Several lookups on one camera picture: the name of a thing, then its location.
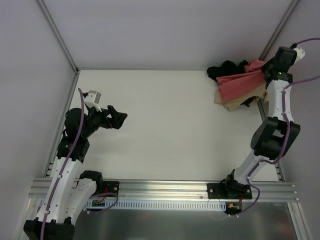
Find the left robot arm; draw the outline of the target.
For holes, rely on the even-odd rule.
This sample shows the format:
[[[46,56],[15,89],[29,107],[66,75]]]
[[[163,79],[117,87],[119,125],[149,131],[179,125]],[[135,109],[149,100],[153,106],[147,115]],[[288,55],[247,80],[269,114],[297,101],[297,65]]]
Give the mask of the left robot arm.
[[[99,128],[120,129],[127,117],[111,105],[100,111],[85,106],[66,112],[49,190],[35,218],[26,220],[23,226],[30,240],[73,239],[85,203],[91,196],[104,194],[101,172],[85,170],[79,174],[90,147],[88,138]]]

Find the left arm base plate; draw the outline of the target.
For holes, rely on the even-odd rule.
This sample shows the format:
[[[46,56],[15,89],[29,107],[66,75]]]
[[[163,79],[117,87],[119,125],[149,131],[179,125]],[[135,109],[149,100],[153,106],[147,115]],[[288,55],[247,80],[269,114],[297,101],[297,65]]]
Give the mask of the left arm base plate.
[[[108,193],[108,194],[112,193],[112,194],[118,195],[119,189],[120,189],[119,181],[111,181],[111,180],[103,181],[103,187],[102,187],[103,193]]]

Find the pink t shirt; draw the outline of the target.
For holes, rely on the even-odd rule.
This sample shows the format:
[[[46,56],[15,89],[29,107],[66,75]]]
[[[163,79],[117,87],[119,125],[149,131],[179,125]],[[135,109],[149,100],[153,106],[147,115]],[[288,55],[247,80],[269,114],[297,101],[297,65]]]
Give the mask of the pink t shirt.
[[[223,104],[250,93],[265,84],[261,67],[264,61],[253,59],[244,66],[245,73],[217,77],[218,93]]]

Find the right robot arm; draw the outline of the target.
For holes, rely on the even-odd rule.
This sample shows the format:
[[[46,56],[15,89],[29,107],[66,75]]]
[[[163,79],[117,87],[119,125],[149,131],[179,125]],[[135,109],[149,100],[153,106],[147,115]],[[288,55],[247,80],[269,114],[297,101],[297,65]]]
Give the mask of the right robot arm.
[[[299,135],[301,127],[291,114],[293,76],[289,69],[304,56],[305,51],[297,44],[281,46],[274,57],[262,66],[269,95],[268,115],[253,134],[251,152],[244,162],[211,190],[218,197],[251,199],[251,180],[264,166],[276,165]]]

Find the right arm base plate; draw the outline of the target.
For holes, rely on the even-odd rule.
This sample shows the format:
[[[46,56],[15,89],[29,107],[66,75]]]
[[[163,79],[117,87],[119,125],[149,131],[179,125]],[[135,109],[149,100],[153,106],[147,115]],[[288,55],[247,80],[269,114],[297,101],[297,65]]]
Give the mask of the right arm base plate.
[[[249,185],[236,184],[235,186],[227,185],[224,182],[208,183],[207,195],[209,199],[244,199],[253,198],[251,187]]]

